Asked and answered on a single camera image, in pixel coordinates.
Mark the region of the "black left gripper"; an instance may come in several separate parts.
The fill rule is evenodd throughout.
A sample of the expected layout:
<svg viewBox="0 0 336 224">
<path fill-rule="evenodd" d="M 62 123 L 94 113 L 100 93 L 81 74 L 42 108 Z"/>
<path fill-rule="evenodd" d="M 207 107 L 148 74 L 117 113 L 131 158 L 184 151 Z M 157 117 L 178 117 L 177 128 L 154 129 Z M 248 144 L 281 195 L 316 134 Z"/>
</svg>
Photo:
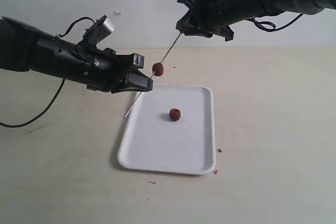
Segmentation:
<svg viewBox="0 0 336 224">
<path fill-rule="evenodd" d="M 149 92 L 153 80 L 130 68 L 143 69 L 144 56 L 117 55 L 111 49 L 89 50 L 60 39 L 39 39 L 34 71 L 87 85 L 102 92 Z"/>
</svg>

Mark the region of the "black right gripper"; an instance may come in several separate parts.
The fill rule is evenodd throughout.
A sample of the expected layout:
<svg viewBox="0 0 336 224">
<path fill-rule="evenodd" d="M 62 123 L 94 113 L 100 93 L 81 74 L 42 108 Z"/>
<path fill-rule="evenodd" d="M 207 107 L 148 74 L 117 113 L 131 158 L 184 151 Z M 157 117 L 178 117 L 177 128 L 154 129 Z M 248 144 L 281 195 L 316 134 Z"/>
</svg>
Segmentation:
<svg viewBox="0 0 336 224">
<path fill-rule="evenodd" d="M 189 29 L 187 36 L 199 36 L 212 38 L 212 36 L 220 36 L 225 41 L 234 39 L 234 32 L 228 24 L 221 18 L 222 12 L 212 7 L 208 0 L 177 0 L 178 3 L 188 8 L 187 13 L 177 21 L 176 29 Z"/>
</svg>

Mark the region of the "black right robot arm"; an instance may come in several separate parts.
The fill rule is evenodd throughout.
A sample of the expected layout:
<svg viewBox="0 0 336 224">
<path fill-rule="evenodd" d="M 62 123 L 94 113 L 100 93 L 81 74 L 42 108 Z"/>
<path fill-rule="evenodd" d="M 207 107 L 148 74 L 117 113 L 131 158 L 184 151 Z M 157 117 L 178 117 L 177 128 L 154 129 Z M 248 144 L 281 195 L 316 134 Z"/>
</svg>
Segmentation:
<svg viewBox="0 0 336 224">
<path fill-rule="evenodd" d="M 324 9 L 335 9 L 335 0 L 177 0 L 188 11 L 177 21 L 176 29 L 186 36 L 234 38 L 230 25 L 249 21 L 266 32 L 279 29 L 271 22 L 259 22 L 265 16 L 278 16 L 284 12 L 315 15 Z"/>
</svg>

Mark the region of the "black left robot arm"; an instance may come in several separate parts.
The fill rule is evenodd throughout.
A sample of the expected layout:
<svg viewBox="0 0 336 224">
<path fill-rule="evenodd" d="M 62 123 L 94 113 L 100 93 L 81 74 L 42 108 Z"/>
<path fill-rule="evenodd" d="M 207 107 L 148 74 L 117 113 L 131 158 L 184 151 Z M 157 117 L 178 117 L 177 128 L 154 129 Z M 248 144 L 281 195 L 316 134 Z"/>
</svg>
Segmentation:
<svg viewBox="0 0 336 224">
<path fill-rule="evenodd" d="M 18 20 L 1 18 L 1 69 L 30 70 L 85 84 L 93 91 L 119 93 L 149 92 L 153 80 L 140 70 L 144 57 L 115 50 L 100 50 L 97 44 L 114 31 L 107 16 L 86 30 L 76 44 L 62 35 L 51 35 Z"/>
</svg>

